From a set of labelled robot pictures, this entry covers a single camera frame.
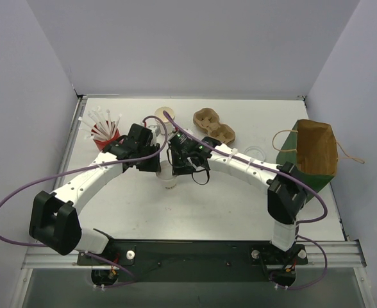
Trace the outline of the brown pulp cup carrier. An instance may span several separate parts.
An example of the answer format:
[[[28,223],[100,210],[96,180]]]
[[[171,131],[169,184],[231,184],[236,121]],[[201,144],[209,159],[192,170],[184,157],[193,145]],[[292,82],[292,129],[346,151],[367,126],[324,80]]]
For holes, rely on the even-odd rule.
[[[207,136],[230,145],[235,140],[234,130],[220,122],[218,113],[212,108],[202,108],[193,115],[194,124]]]

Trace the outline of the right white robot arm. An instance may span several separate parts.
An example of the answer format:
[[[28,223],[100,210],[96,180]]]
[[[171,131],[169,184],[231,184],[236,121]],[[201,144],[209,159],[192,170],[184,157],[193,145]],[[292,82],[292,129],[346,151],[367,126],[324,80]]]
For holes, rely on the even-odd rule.
[[[293,164],[269,164],[241,154],[217,139],[195,141],[176,132],[168,142],[172,173],[193,175],[205,171],[225,173],[257,187],[267,195],[267,211],[274,220],[271,244],[286,252],[297,237],[297,216],[307,199],[306,190],[295,181],[278,175],[297,175]]]

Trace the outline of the white paper coffee cup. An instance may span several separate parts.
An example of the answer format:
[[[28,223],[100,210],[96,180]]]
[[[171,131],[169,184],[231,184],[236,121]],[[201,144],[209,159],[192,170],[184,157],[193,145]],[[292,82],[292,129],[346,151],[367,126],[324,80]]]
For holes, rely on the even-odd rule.
[[[172,165],[167,160],[160,162],[160,171],[156,172],[156,177],[166,189],[172,189],[177,184],[176,175],[173,175]]]

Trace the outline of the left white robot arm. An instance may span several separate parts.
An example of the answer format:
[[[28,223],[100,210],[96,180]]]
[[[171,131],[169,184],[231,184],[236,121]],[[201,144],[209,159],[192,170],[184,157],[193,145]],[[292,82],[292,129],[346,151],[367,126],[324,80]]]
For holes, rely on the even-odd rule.
[[[108,182],[127,169],[160,172],[159,149],[154,131],[133,124],[128,134],[103,148],[88,170],[51,193],[42,191],[35,196],[30,236],[60,255],[88,251],[101,264],[111,262],[115,255],[109,244],[112,238],[97,229],[81,227],[78,215]]]

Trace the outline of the clear plastic cup lid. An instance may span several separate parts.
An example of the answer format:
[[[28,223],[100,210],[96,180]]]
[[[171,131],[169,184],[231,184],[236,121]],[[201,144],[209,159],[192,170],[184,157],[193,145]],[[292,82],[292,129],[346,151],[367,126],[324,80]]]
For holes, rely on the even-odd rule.
[[[265,151],[258,146],[249,146],[245,149],[244,154],[261,161],[265,161],[266,159]]]

